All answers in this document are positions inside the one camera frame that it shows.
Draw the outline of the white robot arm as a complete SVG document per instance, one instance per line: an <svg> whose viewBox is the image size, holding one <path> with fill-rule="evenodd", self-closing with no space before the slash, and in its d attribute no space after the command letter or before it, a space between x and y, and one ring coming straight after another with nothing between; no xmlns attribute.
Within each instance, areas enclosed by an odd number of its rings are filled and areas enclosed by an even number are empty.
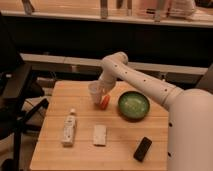
<svg viewBox="0 0 213 171"><path fill-rule="evenodd" d="M124 52L101 61L99 77L106 92L126 81L169 112L167 171L213 171L213 94L183 90L127 66Z"/></svg>

